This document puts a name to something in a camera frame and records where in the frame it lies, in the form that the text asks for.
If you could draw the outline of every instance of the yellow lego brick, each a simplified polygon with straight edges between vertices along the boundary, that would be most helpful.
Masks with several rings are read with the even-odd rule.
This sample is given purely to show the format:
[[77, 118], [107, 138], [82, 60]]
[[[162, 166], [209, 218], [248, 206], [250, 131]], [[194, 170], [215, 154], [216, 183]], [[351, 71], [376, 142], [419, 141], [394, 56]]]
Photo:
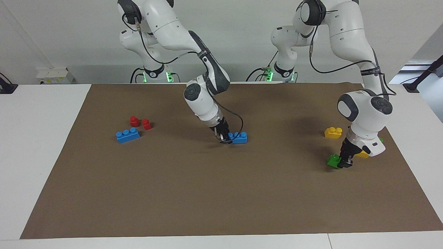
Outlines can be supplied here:
[[343, 129], [342, 128], [334, 128], [334, 127], [330, 127], [328, 129], [326, 129], [325, 131], [325, 137], [326, 138], [334, 138], [334, 139], [339, 139], [342, 136], [342, 132]]
[[356, 154], [355, 156], [358, 156], [361, 158], [369, 158], [369, 155], [364, 151], [362, 151], [360, 154]]

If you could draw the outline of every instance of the blue toy block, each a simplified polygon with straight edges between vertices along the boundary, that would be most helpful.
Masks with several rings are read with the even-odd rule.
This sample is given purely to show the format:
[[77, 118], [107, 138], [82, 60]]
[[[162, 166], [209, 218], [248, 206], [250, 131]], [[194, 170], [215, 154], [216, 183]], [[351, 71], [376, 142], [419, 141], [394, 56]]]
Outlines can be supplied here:
[[140, 138], [137, 128], [131, 128], [130, 130], [124, 130], [123, 132], [117, 132], [117, 141], [122, 144], [137, 138]]
[[[229, 139], [235, 138], [237, 136], [238, 132], [235, 134], [229, 133]], [[232, 144], [245, 144], [248, 142], [248, 134], [246, 132], [242, 132], [240, 136], [238, 136], [234, 141], [232, 141]]]

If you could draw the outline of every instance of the toy block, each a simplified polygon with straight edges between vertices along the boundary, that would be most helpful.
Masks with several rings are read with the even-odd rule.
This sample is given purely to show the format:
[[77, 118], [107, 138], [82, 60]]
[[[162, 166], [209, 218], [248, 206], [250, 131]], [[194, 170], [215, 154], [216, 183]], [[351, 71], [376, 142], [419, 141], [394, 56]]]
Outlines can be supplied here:
[[328, 158], [328, 162], [327, 162], [327, 164], [328, 164], [329, 166], [331, 166], [331, 167], [336, 168], [336, 169], [340, 169], [340, 168], [338, 167], [338, 164], [340, 163], [341, 160], [342, 160], [342, 159], [340, 158], [339, 155], [332, 155], [332, 156], [330, 156], [330, 157]]
[[362, 151], [360, 154], [356, 154], [355, 156], [358, 156], [361, 158], [369, 158], [369, 155], [364, 151]]
[[151, 123], [149, 123], [149, 120], [143, 119], [142, 124], [143, 124], [145, 131], [152, 129], [152, 126], [151, 126]]
[[337, 128], [336, 129], [334, 127], [331, 127], [331, 128], [326, 129], [325, 137], [326, 138], [339, 139], [342, 136], [342, 132], [343, 132], [342, 128]]
[[[235, 134], [229, 133], [229, 139], [233, 140], [237, 135], [238, 132]], [[242, 132], [236, 139], [232, 141], [232, 144], [245, 144], [248, 142], [248, 134], [246, 132]]]
[[140, 138], [137, 128], [131, 128], [130, 130], [124, 130], [123, 132], [117, 132], [117, 141], [122, 144], [137, 138]]
[[129, 123], [131, 124], [132, 127], [139, 127], [140, 126], [140, 120], [134, 116], [132, 116], [129, 119]]

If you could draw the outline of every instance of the brown table surface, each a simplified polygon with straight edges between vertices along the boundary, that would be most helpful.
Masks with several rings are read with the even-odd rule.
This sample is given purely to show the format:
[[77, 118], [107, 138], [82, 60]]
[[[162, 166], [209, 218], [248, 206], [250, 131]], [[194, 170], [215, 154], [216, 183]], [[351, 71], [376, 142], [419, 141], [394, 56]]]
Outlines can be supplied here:
[[[389, 132], [387, 150], [326, 165], [342, 84], [232, 85], [217, 99], [249, 142], [219, 144], [184, 85], [93, 85], [22, 239], [443, 230]], [[225, 112], [231, 130], [239, 120]], [[154, 128], [119, 144], [129, 117]]]

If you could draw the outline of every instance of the red toy block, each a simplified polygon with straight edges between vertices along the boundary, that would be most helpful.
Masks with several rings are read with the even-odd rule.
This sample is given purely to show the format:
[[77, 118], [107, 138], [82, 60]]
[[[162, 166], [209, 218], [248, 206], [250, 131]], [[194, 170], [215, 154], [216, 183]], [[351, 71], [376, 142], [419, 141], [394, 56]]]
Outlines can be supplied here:
[[131, 124], [132, 127], [139, 127], [140, 126], [140, 120], [138, 120], [138, 118], [132, 116], [129, 119], [129, 123]]
[[143, 127], [146, 131], [152, 129], [152, 126], [151, 126], [151, 123], [149, 123], [149, 120], [143, 119], [142, 123], [143, 123]]

